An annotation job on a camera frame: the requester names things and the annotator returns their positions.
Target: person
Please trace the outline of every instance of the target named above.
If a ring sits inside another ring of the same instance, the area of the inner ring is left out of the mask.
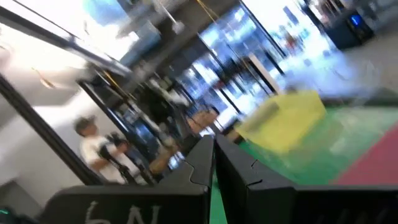
[[[122,177],[118,169],[99,155],[101,147],[108,145],[107,148],[109,153],[117,159],[120,164],[129,168],[136,182],[141,185],[147,184],[142,176],[138,174],[140,170],[124,154],[129,149],[129,145],[127,143],[122,143],[116,147],[105,136],[100,135],[97,125],[95,124],[95,116],[78,118],[75,121],[74,127],[77,134],[83,137],[80,143],[80,153],[83,160],[91,169],[100,173],[110,182],[126,184],[126,180]]]

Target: yellow object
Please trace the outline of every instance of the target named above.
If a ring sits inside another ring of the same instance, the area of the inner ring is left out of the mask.
[[[325,113],[315,91],[279,95],[267,100],[236,130],[265,149],[285,154],[301,142]]]

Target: ceiling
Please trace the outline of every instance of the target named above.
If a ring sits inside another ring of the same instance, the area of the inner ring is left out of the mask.
[[[2,24],[0,28],[0,72],[32,106],[65,104],[79,89],[75,80],[89,77],[79,56]],[[14,115],[0,96],[0,127]]]

